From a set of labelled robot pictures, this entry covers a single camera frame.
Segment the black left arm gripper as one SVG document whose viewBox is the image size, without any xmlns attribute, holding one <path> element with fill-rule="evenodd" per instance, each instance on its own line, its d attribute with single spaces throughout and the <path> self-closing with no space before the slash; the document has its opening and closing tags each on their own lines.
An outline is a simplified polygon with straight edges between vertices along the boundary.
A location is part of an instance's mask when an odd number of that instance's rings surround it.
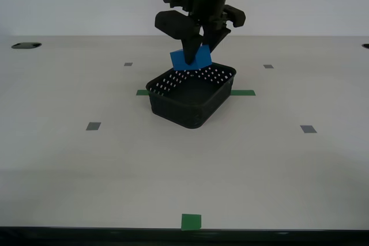
<svg viewBox="0 0 369 246">
<path fill-rule="evenodd" d="M 226 0 L 163 0 L 171 10 L 159 12 L 155 17 L 155 27 L 166 35 L 181 40 L 184 61 L 193 63 L 201 46 L 207 45 L 210 53 L 231 33 L 227 21 L 235 28 L 246 21 L 243 11 L 227 5 Z M 173 10 L 181 7 L 187 14 Z M 204 38 L 199 35 L 200 27 L 204 29 Z"/>
</svg>

